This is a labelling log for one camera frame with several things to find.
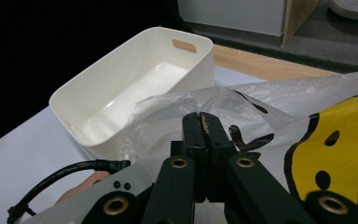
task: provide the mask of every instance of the black cable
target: black cable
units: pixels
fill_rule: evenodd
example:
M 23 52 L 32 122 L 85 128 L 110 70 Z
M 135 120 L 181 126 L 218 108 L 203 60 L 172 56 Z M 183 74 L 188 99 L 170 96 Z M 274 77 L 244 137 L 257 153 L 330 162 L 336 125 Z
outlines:
M 21 217 L 25 212 L 35 215 L 35 212 L 29 208 L 29 202 L 36 197 L 40 192 L 46 189 L 48 186 L 56 182 L 57 180 L 72 174 L 74 172 L 90 170 L 95 171 L 106 171 L 111 175 L 120 171 L 131 165 L 130 161 L 105 161 L 105 160 L 96 160 L 96 161 L 81 161 L 72 165 L 65 166 L 61 170 L 55 172 L 54 174 L 48 176 L 37 184 L 33 189 L 31 189 L 19 203 L 10 207 L 7 211 L 9 216 L 7 218 L 7 224 L 18 223 Z

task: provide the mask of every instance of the yellow smiley face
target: yellow smiley face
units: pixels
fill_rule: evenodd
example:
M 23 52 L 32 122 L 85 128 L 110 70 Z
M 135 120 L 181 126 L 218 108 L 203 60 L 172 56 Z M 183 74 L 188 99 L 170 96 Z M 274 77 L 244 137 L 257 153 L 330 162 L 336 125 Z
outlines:
M 285 154 L 290 192 L 328 189 L 358 204 L 358 96 L 310 116 L 307 133 Z

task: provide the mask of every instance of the white plastic bag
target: white plastic bag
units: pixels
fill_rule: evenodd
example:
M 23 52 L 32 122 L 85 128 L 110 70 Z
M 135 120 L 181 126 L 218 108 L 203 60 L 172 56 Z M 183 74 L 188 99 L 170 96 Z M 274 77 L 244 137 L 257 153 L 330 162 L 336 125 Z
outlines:
M 235 127 L 245 145 L 266 137 L 249 152 L 295 197 L 329 189 L 358 203 L 358 72 L 149 97 L 123 129 L 121 159 L 157 178 L 171 141 L 182 140 L 182 117 L 201 111 L 220 118 L 230 140 Z M 223 205 L 197 204 L 195 222 L 225 223 Z

